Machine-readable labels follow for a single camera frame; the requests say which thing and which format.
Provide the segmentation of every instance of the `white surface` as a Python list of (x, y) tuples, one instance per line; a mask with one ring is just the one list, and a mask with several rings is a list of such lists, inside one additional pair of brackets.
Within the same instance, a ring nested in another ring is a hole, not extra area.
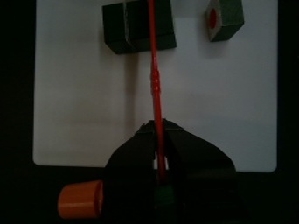
[[(37, 0), (33, 161), (104, 166), (153, 119), (149, 52), (115, 55), (101, 5)], [(212, 142), (239, 171), (276, 168), (276, 0), (243, 0), (245, 24), (209, 43), (207, 0), (172, 0), (177, 48), (159, 52), (163, 117)]]

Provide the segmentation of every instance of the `red stick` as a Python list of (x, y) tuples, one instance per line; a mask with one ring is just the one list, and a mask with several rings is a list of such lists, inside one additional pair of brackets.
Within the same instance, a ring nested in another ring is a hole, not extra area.
[(165, 181), (165, 164), (164, 164), (164, 126), (160, 100), (160, 74), (156, 62), (156, 43), (155, 43), (155, 0), (148, 0), (148, 14), (149, 14), (149, 37), (151, 37), (151, 52), (152, 52), (152, 96), (153, 96), (153, 122), (157, 137), (157, 180), (159, 183)]

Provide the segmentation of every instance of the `orange cylinder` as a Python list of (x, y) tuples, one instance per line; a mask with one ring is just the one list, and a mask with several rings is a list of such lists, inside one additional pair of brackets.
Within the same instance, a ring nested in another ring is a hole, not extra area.
[(58, 214), (62, 219), (97, 218), (103, 205), (103, 181), (65, 185), (60, 191)]

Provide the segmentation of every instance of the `dark green block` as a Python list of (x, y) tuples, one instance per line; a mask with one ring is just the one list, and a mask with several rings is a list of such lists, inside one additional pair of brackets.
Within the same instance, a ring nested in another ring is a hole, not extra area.
[[(103, 6), (105, 43), (115, 53), (149, 51), (149, 25), (147, 1)], [(171, 0), (155, 1), (156, 48), (176, 47)]]
[(132, 49), (125, 41), (124, 4), (105, 5), (101, 10), (107, 46), (115, 53), (131, 53)]
[(244, 24), (241, 0), (211, 0), (207, 9), (209, 41), (228, 40)]

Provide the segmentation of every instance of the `red circle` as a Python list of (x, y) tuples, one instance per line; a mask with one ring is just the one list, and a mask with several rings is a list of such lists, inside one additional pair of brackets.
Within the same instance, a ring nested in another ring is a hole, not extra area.
[(209, 11), (209, 28), (213, 29), (216, 26), (217, 15), (215, 9)]

